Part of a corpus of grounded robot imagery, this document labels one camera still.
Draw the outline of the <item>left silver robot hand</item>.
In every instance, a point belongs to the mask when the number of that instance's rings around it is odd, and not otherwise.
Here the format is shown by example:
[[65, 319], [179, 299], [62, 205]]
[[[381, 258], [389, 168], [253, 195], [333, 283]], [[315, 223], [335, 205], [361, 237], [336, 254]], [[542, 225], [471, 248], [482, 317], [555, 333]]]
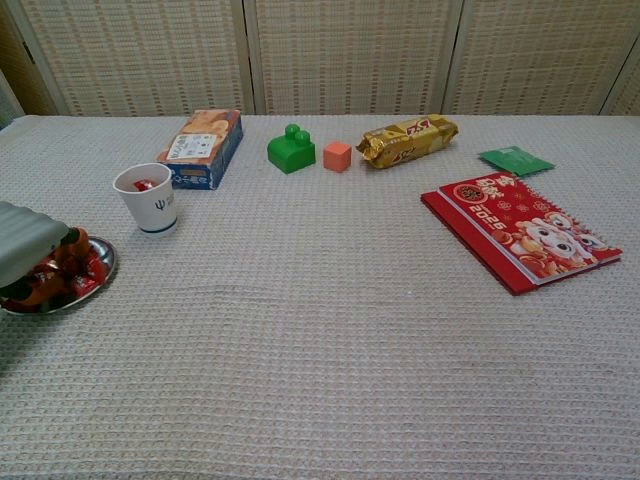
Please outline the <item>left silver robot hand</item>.
[[66, 294], [91, 247], [78, 227], [9, 202], [1, 203], [1, 300], [33, 310]]

